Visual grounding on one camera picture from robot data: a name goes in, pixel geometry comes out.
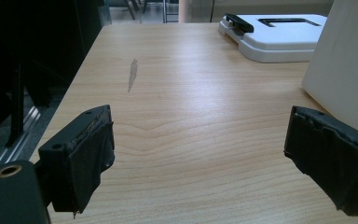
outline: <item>black object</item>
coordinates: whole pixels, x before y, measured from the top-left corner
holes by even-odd
[[[313,21],[309,21],[302,18],[278,18],[278,19],[258,19],[261,23],[265,24],[268,27],[275,27],[272,23],[283,23],[283,22],[305,22],[314,26],[321,26],[318,23],[315,23]]]
[[[232,21],[233,26],[242,30],[245,33],[253,33],[255,28],[252,24],[244,21],[239,16],[226,13],[226,21]]]
[[[82,213],[112,166],[109,105],[83,112],[39,148],[40,161],[0,166],[0,223],[49,223],[46,207]]]
[[[212,22],[213,11],[214,11],[214,0],[212,1],[211,18],[209,19],[209,22]]]
[[[322,112],[293,106],[284,155],[348,216],[358,216],[358,131]]]
[[[11,123],[10,123],[10,137],[7,140],[7,147],[13,145],[18,137],[24,131],[23,117],[24,117],[24,81],[21,75],[21,64],[15,63],[16,68],[13,69],[13,85],[12,85],[12,99],[11,99]]]

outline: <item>white board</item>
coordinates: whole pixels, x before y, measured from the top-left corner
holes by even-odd
[[[337,0],[303,79],[303,88],[358,130],[358,0]]]

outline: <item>wooden table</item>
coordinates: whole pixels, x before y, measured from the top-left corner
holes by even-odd
[[[54,223],[358,223],[283,155],[292,105],[323,110],[301,88],[308,64],[252,62],[217,28],[102,29],[39,146],[109,104],[117,160],[85,212],[50,209]]]

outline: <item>mark on table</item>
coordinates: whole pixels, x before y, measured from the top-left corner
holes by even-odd
[[[138,71],[138,64],[137,63],[138,63],[138,61],[136,61],[136,59],[133,59],[133,61],[131,63],[130,80],[129,80],[129,92],[131,90],[133,82],[135,81],[136,72]]]

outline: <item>wall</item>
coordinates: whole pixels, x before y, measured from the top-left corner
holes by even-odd
[[[327,16],[334,0],[215,0],[212,21],[221,21],[225,13],[319,14]],[[179,1],[179,22],[209,22],[212,0]]]

